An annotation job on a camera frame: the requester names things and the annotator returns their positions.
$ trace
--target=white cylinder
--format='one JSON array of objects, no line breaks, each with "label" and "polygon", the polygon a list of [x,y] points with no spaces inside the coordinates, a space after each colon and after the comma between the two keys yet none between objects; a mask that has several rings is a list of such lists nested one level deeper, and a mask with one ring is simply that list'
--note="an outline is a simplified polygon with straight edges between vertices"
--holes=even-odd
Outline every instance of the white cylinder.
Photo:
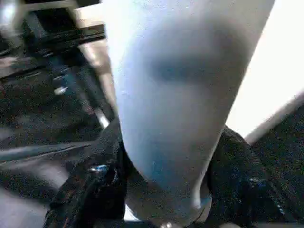
[{"label": "white cylinder", "polygon": [[123,142],[146,183],[129,185],[139,219],[187,225],[207,203],[201,184],[257,42],[213,2],[104,1]]}]

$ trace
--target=white wall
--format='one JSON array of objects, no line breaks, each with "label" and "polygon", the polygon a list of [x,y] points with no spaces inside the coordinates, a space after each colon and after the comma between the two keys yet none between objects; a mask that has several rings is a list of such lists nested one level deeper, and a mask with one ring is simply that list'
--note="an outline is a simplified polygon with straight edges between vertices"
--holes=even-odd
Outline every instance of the white wall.
[{"label": "white wall", "polygon": [[304,102],[304,1],[276,0],[226,124],[249,143]]}]

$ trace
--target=white tube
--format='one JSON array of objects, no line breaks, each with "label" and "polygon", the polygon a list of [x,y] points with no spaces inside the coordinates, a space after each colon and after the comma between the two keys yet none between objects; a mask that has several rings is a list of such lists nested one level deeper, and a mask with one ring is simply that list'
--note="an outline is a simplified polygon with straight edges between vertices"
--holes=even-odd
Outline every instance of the white tube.
[{"label": "white tube", "polygon": [[248,45],[212,2],[104,1],[123,142],[147,183],[128,204],[139,219],[187,225],[206,205],[203,177],[259,37]]}]

